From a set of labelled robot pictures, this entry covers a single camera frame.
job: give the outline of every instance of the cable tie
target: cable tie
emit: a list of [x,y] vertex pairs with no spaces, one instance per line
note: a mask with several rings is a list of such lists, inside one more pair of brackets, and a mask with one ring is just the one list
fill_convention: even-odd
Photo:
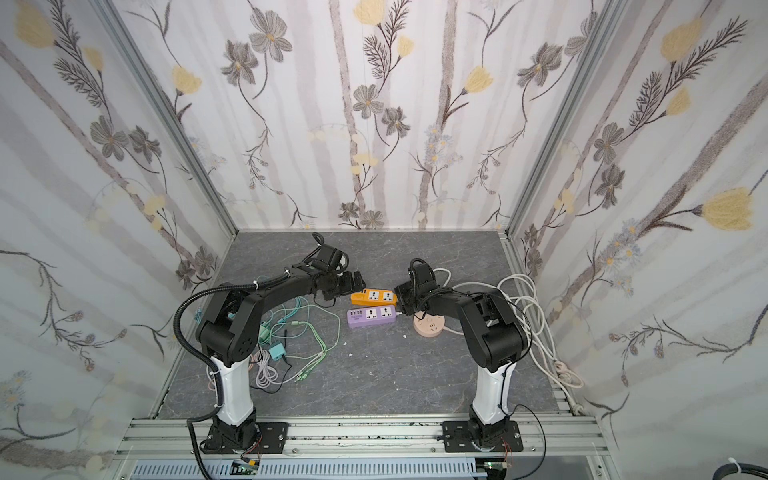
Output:
[[733,463],[739,469],[737,473],[741,473],[741,465],[739,465],[739,462],[734,457],[728,457],[728,462]]

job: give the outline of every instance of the orange power strip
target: orange power strip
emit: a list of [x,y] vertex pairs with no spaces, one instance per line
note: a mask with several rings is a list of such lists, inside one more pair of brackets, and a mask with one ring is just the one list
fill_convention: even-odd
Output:
[[373,288],[366,288],[362,292],[353,293],[349,299],[352,300],[352,305],[361,306],[394,305],[397,303],[397,295],[393,291]]

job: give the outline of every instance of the table surface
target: table surface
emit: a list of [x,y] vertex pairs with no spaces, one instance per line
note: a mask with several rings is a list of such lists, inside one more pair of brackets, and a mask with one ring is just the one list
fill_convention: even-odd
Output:
[[[324,236],[326,243],[349,254],[349,269],[360,270],[371,288],[391,290],[407,281],[408,265],[413,257],[423,258],[432,268],[450,269],[450,285],[472,280],[496,284],[510,273],[494,231],[363,231],[325,233]],[[240,233],[223,262],[219,281],[249,283],[259,275],[275,276],[314,247],[309,233]],[[437,275],[442,281],[443,273]],[[292,300],[286,306],[294,304]],[[463,336],[444,331],[435,338],[422,337],[415,332],[412,317],[403,315],[387,325],[350,329],[346,311],[351,308],[348,296],[339,298],[336,305],[329,308],[341,319],[339,342],[306,379],[286,382],[273,395],[251,390],[259,415],[468,411],[475,397],[477,364],[469,355]],[[331,346],[338,329],[336,317],[309,308],[300,310],[293,319],[306,319],[307,310],[311,311],[310,321]],[[456,319],[446,318],[445,323],[461,330]],[[288,326],[287,329],[291,336],[302,327]],[[292,356],[319,352],[317,341],[309,332],[288,339],[286,349]],[[306,360],[290,359],[290,362],[298,369]],[[281,377],[286,368],[283,362],[277,365]],[[252,385],[255,385],[255,374],[255,370],[251,371]],[[215,395],[207,384],[204,364],[184,353],[159,418],[187,418],[209,411]],[[549,380],[530,358],[518,363],[509,385],[510,405],[523,403],[535,411],[557,410]]]

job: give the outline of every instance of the floral wallpaper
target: floral wallpaper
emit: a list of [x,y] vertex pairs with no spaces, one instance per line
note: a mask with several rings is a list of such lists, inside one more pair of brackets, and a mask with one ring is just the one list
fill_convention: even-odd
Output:
[[230,235],[87,3],[0,12],[0,476],[102,478]]
[[768,458],[766,25],[629,2],[512,232],[622,478]]
[[503,229],[603,2],[117,0],[238,227]]

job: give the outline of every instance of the round extension socket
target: round extension socket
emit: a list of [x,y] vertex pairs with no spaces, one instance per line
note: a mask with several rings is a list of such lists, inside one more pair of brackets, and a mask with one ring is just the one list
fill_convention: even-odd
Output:
[[416,312],[413,316],[413,328],[421,336],[437,336],[442,332],[443,327],[445,327],[445,317],[442,315],[425,315],[424,312]]

